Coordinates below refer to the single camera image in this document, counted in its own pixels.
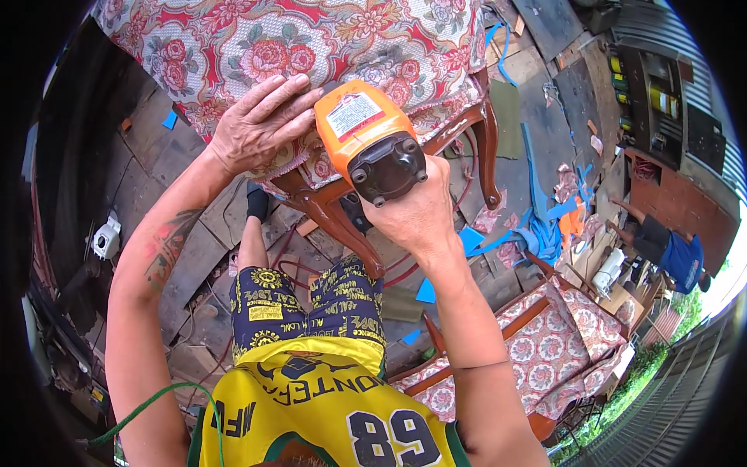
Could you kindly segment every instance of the foot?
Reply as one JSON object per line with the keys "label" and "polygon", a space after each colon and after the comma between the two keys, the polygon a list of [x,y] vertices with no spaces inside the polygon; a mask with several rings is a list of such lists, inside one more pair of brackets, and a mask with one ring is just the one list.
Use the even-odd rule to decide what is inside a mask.
{"label": "foot", "polygon": [[262,187],[254,182],[247,182],[247,219],[254,216],[264,223],[268,218],[270,197]]}

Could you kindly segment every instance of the metal fence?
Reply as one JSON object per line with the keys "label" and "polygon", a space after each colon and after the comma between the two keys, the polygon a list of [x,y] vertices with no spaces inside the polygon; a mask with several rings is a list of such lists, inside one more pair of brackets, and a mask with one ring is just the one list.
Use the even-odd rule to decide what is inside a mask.
{"label": "metal fence", "polygon": [[740,324],[735,299],[674,346],[657,376],[600,436],[562,466],[666,466],[705,413]]}

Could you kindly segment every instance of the man in blue shirt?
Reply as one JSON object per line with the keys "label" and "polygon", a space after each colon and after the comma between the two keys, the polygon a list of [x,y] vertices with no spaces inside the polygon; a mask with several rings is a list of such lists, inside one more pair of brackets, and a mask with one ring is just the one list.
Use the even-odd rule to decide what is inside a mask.
{"label": "man in blue shirt", "polygon": [[610,198],[610,201],[632,214],[641,224],[641,228],[633,236],[620,230],[610,220],[607,221],[607,227],[617,232],[623,242],[635,248],[642,258],[664,269],[675,280],[672,282],[667,275],[663,276],[669,289],[689,294],[698,283],[701,291],[708,291],[710,276],[703,270],[703,247],[697,235],[679,229],[673,232],[652,216],[643,214],[640,209],[626,202],[613,198]]}

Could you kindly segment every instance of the orange power tool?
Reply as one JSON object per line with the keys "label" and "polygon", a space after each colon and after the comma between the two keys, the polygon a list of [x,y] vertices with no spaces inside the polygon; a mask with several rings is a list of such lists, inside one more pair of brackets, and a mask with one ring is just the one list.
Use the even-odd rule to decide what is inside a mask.
{"label": "orange power tool", "polygon": [[332,164],[364,199],[380,208],[428,179],[410,119],[386,94],[359,79],[325,91],[314,105],[317,130]]}

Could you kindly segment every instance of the wrist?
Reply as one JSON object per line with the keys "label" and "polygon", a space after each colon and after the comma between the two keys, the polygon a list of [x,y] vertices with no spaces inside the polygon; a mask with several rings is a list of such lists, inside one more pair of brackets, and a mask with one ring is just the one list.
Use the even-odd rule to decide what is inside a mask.
{"label": "wrist", "polygon": [[429,249],[427,253],[413,253],[412,255],[434,286],[436,283],[451,281],[455,272],[469,269],[462,241],[455,232],[452,232],[446,241]]}
{"label": "wrist", "polygon": [[229,181],[233,180],[233,178],[238,175],[237,173],[233,173],[233,171],[229,168],[228,164],[226,164],[226,161],[220,156],[218,150],[212,142],[210,142],[210,144],[208,144],[208,147],[206,147],[205,150],[202,151],[202,153],[197,157],[196,161],[204,164],[205,168],[211,173],[224,177]]}

